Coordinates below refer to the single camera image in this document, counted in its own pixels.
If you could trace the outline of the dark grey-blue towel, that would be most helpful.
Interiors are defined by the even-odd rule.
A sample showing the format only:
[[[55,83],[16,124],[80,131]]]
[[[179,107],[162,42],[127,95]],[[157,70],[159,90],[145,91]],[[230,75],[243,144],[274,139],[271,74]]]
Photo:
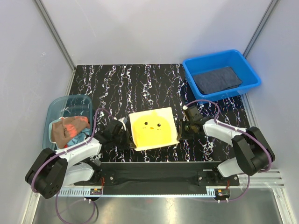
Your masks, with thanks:
[[[211,70],[193,76],[193,79],[203,95],[237,88],[242,80],[231,67]]]

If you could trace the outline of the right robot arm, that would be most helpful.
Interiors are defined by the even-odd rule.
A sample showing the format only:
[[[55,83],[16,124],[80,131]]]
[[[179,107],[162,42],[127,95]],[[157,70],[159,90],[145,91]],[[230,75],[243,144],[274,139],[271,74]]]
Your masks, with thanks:
[[[237,174],[253,176],[271,169],[275,155],[261,130],[255,126],[238,128],[211,117],[204,117],[196,106],[183,106],[186,119],[180,120],[177,140],[209,136],[233,147],[234,158],[221,162],[212,173],[213,182],[223,185]]]

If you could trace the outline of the yellow towel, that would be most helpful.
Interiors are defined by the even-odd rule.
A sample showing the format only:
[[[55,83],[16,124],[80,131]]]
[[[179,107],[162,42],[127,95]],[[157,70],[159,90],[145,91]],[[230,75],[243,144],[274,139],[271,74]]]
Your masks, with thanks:
[[[129,114],[136,151],[178,144],[178,132],[170,107]]]

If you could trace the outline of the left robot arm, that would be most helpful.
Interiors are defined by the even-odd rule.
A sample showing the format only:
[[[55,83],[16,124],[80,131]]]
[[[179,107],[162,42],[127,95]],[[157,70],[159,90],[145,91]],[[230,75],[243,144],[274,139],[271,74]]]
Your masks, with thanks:
[[[62,187],[88,182],[97,184],[101,173],[97,165],[84,162],[98,155],[105,146],[117,145],[126,139],[126,118],[110,121],[100,133],[66,149],[43,149],[25,175],[25,182],[45,199],[52,198]]]

